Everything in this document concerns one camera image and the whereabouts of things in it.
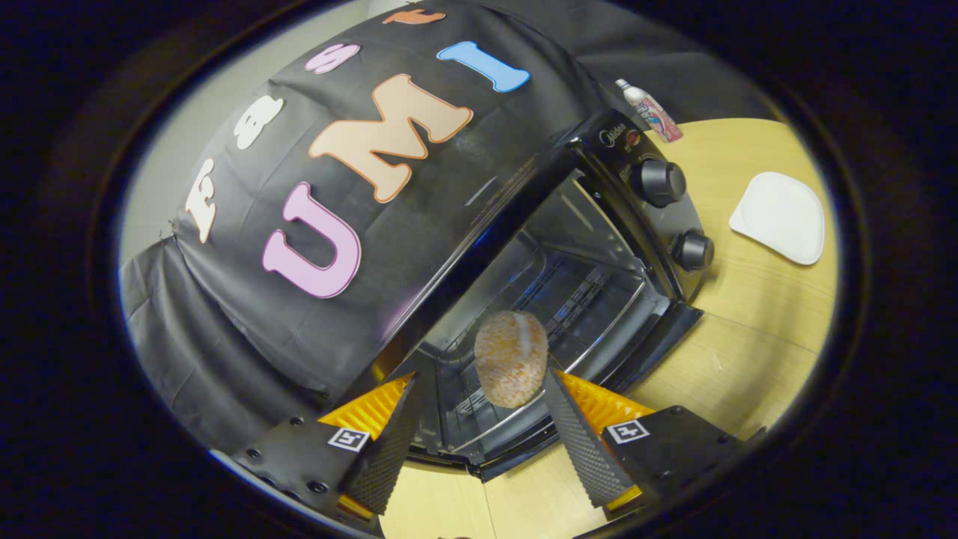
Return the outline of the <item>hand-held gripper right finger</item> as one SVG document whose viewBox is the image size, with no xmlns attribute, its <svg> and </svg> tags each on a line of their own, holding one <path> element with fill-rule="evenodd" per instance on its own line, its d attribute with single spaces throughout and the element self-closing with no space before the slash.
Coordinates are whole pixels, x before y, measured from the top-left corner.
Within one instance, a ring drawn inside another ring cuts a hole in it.
<svg viewBox="0 0 958 539">
<path fill-rule="evenodd" d="M 654 412 L 563 371 L 543 387 L 589 501 L 610 520 L 674 498 L 749 447 L 688 407 Z"/>
</svg>

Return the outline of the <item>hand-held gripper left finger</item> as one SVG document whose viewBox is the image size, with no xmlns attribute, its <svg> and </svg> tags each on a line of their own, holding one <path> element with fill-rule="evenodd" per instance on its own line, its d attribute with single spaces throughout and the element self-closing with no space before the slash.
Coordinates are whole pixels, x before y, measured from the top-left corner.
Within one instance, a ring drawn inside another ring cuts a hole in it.
<svg viewBox="0 0 958 539">
<path fill-rule="evenodd" d="M 284 420 L 232 463 L 308 511 L 372 533 L 418 423 L 420 375 L 408 373 L 322 417 Z"/>
</svg>

